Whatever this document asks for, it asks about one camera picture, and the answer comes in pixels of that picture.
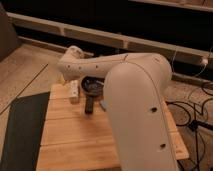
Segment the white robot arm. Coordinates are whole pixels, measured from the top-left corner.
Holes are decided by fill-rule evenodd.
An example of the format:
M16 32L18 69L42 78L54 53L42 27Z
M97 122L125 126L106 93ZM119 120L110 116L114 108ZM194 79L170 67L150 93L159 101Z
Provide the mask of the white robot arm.
M122 171L179 171L163 108L171 81L168 60L158 53L86 58L76 46L58 63L64 79L104 80L103 97Z

